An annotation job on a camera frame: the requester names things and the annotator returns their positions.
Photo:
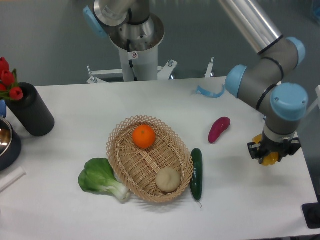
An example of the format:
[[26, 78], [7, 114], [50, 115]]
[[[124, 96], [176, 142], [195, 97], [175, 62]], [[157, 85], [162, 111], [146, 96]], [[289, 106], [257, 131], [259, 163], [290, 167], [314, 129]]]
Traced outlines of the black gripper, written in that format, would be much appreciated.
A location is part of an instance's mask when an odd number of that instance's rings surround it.
[[285, 137], [282, 142], [275, 142], [262, 133], [262, 140], [259, 143], [249, 142], [247, 148], [251, 158], [261, 164], [263, 158], [273, 152], [279, 153], [278, 162], [286, 156], [293, 156], [301, 148], [301, 143], [298, 137]]

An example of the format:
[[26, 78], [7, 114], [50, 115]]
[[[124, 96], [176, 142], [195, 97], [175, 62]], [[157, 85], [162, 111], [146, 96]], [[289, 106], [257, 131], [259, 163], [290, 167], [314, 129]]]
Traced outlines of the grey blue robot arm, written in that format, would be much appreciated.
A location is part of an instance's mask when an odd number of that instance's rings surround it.
[[[296, 130], [307, 111], [306, 90], [283, 79], [305, 58], [303, 43], [284, 38], [255, 0], [222, 0], [229, 15], [260, 57], [253, 68], [235, 66], [223, 88], [264, 115], [261, 139], [248, 151], [262, 165], [294, 155], [301, 147]], [[168, 79], [170, 65], [158, 68], [158, 46], [164, 38], [162, 21], [150, 12], [147, 0], [96, 0], [83, 9], [92, 31], [118, 48], [126, 82]]]

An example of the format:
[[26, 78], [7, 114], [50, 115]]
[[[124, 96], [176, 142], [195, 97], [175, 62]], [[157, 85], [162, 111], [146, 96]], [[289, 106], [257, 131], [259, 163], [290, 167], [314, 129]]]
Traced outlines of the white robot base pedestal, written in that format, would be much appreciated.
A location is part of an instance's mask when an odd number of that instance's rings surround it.
[[158, 63], [158, 52], [151, 51], [146, 54], [133, 51], [128, 53], [120, 51], [121, 69], [91, 70], [87, 67], [89, 84], [110, 82], [137, 82], [137, 81], [164, 81], [174, 80], [174, 71], [178, 62], [170, 59], [164, 66], [156, 66]]

